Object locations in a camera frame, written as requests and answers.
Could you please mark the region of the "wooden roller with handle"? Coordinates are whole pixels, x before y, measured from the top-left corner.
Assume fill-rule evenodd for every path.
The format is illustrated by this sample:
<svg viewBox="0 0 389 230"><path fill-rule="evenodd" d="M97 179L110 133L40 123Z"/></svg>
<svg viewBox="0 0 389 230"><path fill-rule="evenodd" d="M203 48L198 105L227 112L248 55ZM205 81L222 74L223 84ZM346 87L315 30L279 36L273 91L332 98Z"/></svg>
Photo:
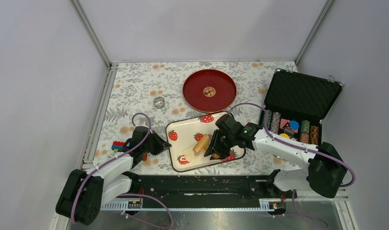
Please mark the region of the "wooden roller with handle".
<svg viewBox="0 0 389 230"><path fill-rule="evenodd" d="M203 135L199 140L198 140L198 143L196 144L196 146L193 148L193 150L199 154L199 155L202 155L204 156L204 153L205 151L207 150L208 146L209 146L209 143L210 143L210 140L212 138L212 135L209 135L209 134L206 134L206 135ZM211 156L208 156L210 157L211 160L218 160L218 153L214 153L213 155Z"/></svg>

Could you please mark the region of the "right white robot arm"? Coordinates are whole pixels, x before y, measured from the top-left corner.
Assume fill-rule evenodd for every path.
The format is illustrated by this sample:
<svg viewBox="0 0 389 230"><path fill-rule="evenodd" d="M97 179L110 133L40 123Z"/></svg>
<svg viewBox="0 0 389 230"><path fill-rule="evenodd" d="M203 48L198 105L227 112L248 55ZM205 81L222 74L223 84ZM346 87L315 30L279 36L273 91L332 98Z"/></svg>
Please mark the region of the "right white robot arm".
<svg viewBox="0 0 389 230"><path fill-rule="evenodd" d="M330 143L314 145L286 139L258 124L244 126L231 114L222 115L215 125L217 129L205 156L225 159L231 148L240 147L271 153L299 167L271 173L273 180L267 182L266 191L272 197L289 190L312 190L323 197L334 198L342 185L348 167Z"/></svg>

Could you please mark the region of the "white dough piece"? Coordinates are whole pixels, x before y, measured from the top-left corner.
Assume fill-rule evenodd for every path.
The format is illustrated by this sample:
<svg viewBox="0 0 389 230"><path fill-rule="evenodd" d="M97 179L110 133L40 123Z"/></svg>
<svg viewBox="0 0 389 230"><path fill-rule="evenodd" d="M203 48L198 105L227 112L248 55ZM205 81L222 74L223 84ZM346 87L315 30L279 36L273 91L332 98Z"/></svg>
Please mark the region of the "white dough piece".
<svg viewBox="0 0 389 230"><path fill-rule="evenodd" d="M198 157L199 154L197 154L193 148L196 146L196 144L190 145L187 149L184 149L182 151L182 155L185 157L185 159L189 162L195 161Z"/></svg>

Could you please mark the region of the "strawberry pattern rectangular tray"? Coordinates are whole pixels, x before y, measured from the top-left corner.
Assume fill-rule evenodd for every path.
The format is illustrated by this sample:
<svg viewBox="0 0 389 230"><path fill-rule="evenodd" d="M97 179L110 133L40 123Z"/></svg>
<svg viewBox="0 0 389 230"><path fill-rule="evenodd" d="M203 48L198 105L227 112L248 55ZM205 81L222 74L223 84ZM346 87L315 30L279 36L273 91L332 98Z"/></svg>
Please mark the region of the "strawberry pattern rectangular tray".
<svg viewBox="0 0 389 230"><path fill-rule="evenodd" d="M194 175L219 174L219 169L215 166L239 160L211 160L210 157L200 155L195 161L189 162L182 155L184 149L192 144L197 144L203 135L212 135L214 130L217 129L215 122L224 114L226 112L202 115L175 121L166 126L167 142L171 144L169 149L171 167L176 172Z"/></svg>

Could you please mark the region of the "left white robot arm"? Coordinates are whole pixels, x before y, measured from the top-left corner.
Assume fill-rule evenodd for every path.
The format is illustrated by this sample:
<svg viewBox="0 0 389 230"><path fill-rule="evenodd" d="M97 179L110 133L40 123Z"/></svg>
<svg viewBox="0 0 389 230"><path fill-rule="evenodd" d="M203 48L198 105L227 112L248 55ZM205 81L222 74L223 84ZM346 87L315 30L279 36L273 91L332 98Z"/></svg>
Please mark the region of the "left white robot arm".
<svg viewBox="0 0 389 230"><path fill-rule="evenodd" d="M86 171L75 169L70 174L57 201L55 212L83 225L90 225L102 206L126 194L136 196L140 185L124 173L148 154L158 155L171 148L155 131L138 126L132 137L112 145L115 156Z"/></svg>

